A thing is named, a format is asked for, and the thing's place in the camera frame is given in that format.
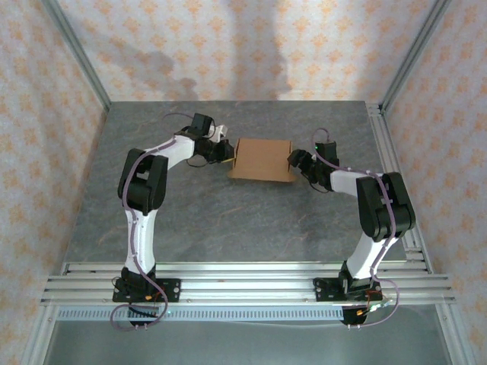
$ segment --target purple cable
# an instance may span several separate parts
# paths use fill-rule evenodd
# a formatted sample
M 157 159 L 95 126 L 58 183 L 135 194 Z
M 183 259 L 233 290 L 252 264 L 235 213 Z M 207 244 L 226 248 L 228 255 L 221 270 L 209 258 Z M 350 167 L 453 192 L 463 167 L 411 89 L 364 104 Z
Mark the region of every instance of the purple cable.
M 314 131 L 313 135 L 311 136 L 311 144 L 313 145 L 313 149 L 315 148 L 315 135 L 319 131 L 324 131 L 326 133 L 326 141 L 329 141 L 329 132 L 325 128 L 318 128 L 316 131 Z M 382 179 L 376 173 L 372 173 L 371 171 L 354 170 L 351 167 L 336 166 L 333 163 L 330 163 L 324 158 L 322 158 L 318 153 L 316 153 L 316 156 L 320 161 L 322 161 L 324 164 L 328 165 L 329 167 L 332 167 L 333 169 L 355 172 L 355 173 L 363 173 L 365 175 L 374 177 L 379 183 L 380 190 L 382 191 L 382 195 L 384 197 L 384 200 L 386 201 L 387 213 L 389 214 L 389 218 L 390 218 L 390 235 L 389 237 L 387 237 L 386 242 L 384 242 L 384 244 L 382 245 L 382 248 L 380 249 L 379 254 L 375 258 L 374 262 L 372 262 L 371 277 L 372 280 L 378 281 L 379 283 L 387 282 L 394 287 L 394 290 L 396 291 L 396 303 L 394 304 L 394 308 L 392 312 L 385 318 L 381 319 L 380 321 L 374 323 L 368 323 L 366 325 L 357 325 L 354 327 L 360 328 L 360 327 L 369 327 L 371 325 L 378 325 L 382 322 L 387 321 L 397 311 L 397 307 L 399 306 L 399 287 L 397 286 L 397 284 L 394 281 L 389 279 L 379 279 L 375 274 L 379 262 L 382 261 L 382 259 L 386 255 L 387 249 L 389 248 L 390 241 L 396 236 L 396 218 L 394 217 L 393 207 L 390 205 L 389 195 L 387 194 L 386 186 L 382 182 Z
M 185 113 L 168 113 L 168 114 L 166 114 L 165 116 L 162 117 L 161 122 L 164 119 L 166 119 L 168 116 L 187 116 L 188 118 L 191 118 L 191 119 L 193 118 L 192 116 L 190 116 L 188 114 L 185 114 Z M 129 171 L 129 175 L 127 176 L 126 183 L 123 186 L 122 205 L 123 205 L 124 209 L 126 211 L 129 211 L 130 214 L 132 215 L 132 222 L 133 222 L 133 224 L 132 224 L 132 228 L 130 230 L 129 240 L 130 240 L 130 249 L 132 250 L 132 255 L 133 255 L 133 258 L 134 258 L 135 266 L 137 267 L 137 270 L 140 273 L 140 275 L 150 285 L 152 285 L 153 287 L 155 287 L 157 289 L 157 291 L 161 294 L 161 296 L 164 298 L 164 310 L 161 312 L 161 314 L 153 322 L 151 322 L 149 324 L 147 324 L 147 323 L 144 324 L 145 329 L 147 329 L 148 327 L 151 327 L 153 325 L 157 325 L 157 323 L 162 319 L 162 317 L 164 317 L 164 315 L 167 312 L 168 299 L 167 299 L 167 295 L 162 290 L 162 288 L 156 282 L 154 282 L 152 279 L 150 279 L 146 275 L 146 273 L 144 273 L 144 270 L 142 270 L 142 267 L 140 266 L 140 264 L 137 261 L 137 252 L 135 251 L 135 240 L 134 240 L 134 238 L 135 238 L 135 225 L 136 225 L 136 222 L 137 222 L 137 220 L 136 220 L 137 217 L 135 216 L 134 210 L 129 207 L 129 203 L 127 202 L 127 194 L 129 192 L 129 184 L 130 184 L 130 181 L 132 181 L 132 177 L 135 175 L 135 171 L 137 170 L 137 166 L 141 163 L 141 161 L 144 160 L 150 154 L 153 154 L 155 152 L 159 152 L 159 151 L 162 151 L 162 150 L 164 150 L 166 148 L 169 148 L 169 147 L 173 146 L 175 143 L 176 143 L 176 139 L 174 139 L 174 136 L 173 136 L 173 138 L 168 143 L 161 144 L 161 145 L 157 146 L 156 148 L 153 148 L 153 149 L 151 149 L 149 151 L 146 151 L 145 153 L 141 154 L 138 157 L 138 159 L 135 160 L 134 164 L 132 165 L 132 168 Z M 130 303 L 129 304 L 120 304 L 119 306 L 116 306 L 115 309 L 113 309 L 112 313 L 110 314 L 110 324 L 115 329 L 117 329 L 119 331 L 123 331 L 123 332 L 136 331 L 136 330 L 138 330 L 138 325 L 136 325 L 134 327 L 121 327 L 118 324 L 116 324 L 116 322 L 113 320 L 113 317 L 115 316 L 116 311 L 119 310 L 119 309 L 121 309 L 121 308 L 153 309 L 151 306 L 141 306 L 141 305 L 138 305 L 138 304 L 130 304 Z

